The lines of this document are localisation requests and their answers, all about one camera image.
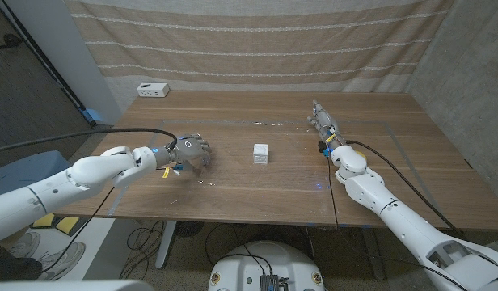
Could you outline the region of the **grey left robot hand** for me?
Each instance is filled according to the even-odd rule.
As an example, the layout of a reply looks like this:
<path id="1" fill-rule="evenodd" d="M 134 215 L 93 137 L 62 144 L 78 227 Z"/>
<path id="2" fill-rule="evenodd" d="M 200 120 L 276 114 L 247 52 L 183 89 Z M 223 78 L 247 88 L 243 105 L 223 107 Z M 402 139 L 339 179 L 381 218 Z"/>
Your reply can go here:
<path id="1" fill-rule="evenodd" d="M 184 163 L 200 159 L 203 166 L 210 163 L 210 144 L 199 133 L 178 137 L 167 149 L 171 162 Z"/>

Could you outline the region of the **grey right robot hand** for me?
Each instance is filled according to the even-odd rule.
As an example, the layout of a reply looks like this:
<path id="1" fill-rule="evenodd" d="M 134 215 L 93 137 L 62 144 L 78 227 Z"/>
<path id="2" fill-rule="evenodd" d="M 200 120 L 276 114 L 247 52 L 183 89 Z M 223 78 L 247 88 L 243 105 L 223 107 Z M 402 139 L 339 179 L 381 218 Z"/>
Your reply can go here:
<path id="1" fill-rule="evenodd" d="M 327 148 L 333 150 L 346 145 L 335 119 L 317 100 L 313 101 L 312 114 L 313 116 L 308 116 L 307 120 L 319 132 L 319 136 Z"/>

